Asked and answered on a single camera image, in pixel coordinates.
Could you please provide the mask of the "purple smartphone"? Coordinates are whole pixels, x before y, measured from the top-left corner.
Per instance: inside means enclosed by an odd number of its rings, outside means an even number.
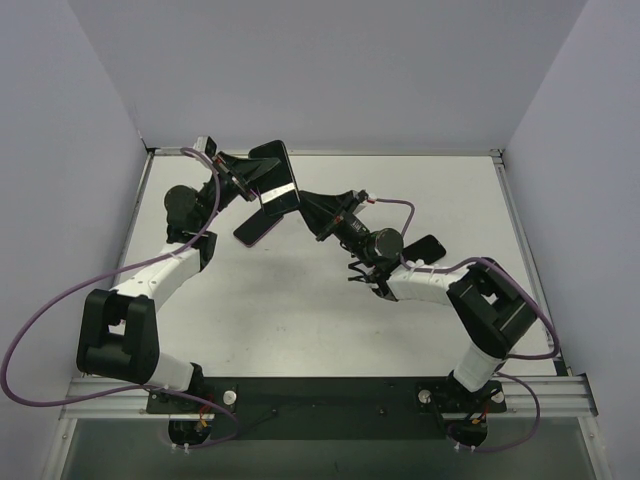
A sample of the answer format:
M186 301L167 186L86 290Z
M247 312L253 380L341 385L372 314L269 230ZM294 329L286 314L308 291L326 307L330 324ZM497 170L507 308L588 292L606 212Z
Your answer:
M268 215L260 209L233 231L233 237L245 247L252 248L283 218L283 215Z

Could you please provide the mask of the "black phone case with phone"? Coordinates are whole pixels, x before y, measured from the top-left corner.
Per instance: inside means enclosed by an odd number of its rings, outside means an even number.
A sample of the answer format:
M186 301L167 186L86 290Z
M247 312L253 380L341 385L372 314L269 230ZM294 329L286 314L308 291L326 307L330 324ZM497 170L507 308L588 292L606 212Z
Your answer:
M425 264L434 264L444 258L446 254L445 247L431 234L406 246L402 253L405 261L417 262L422 260Z

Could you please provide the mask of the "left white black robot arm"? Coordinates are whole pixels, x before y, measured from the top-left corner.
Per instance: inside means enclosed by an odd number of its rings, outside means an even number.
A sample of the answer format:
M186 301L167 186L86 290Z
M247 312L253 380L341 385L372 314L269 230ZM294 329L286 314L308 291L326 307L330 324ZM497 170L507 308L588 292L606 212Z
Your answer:
M204 402L199 365L162 352L157 313L213 258L217 236L209 231L215 216L237 197L247 201L287 184L290 162L284 152L255 148L246 158L220 152L214 157L193 148L182 154L199 159L211 177L196 190L172 187L164 197L167 240L158 260L136 266L135 274L110 290L86 298L76 364L83 373L169 391L183 411Z

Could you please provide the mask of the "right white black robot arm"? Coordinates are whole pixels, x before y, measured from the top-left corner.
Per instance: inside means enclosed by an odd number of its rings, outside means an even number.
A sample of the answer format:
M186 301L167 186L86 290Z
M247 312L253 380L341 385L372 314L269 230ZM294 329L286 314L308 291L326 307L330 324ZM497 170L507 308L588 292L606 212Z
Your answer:
M357 274L351 282L370 285L385 300L424 301L455 310L471 344L451 377L467 392L476 393L487 384L536 322L531 303L517 283L504 278L495 261L481 258L440 272L421 258L407 258L401 232L368 229L356 214L369 200L366 192L324 195L302 190L299 198L299 211L316 240L333 236L355 259L350 268Z

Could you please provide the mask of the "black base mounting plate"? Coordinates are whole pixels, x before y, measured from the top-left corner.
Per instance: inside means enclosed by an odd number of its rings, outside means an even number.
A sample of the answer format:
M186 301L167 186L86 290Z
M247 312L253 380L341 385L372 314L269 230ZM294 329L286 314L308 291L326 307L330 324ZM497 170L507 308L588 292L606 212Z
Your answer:
M446 377L207 377L199 397L224 408L152 393L146 410L203 420L212 437L242 440L431 440L453 419L503 413L498 381L476 393Z

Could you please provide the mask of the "aluminium front rail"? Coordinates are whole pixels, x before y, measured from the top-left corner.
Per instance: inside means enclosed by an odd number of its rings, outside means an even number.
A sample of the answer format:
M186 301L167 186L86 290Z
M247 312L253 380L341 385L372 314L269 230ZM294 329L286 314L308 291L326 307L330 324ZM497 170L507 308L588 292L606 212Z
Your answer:
M501 383L508 415L535 416L536 407L530 391L538 399L543 418L596 417L599 414L586 375L502 378Z

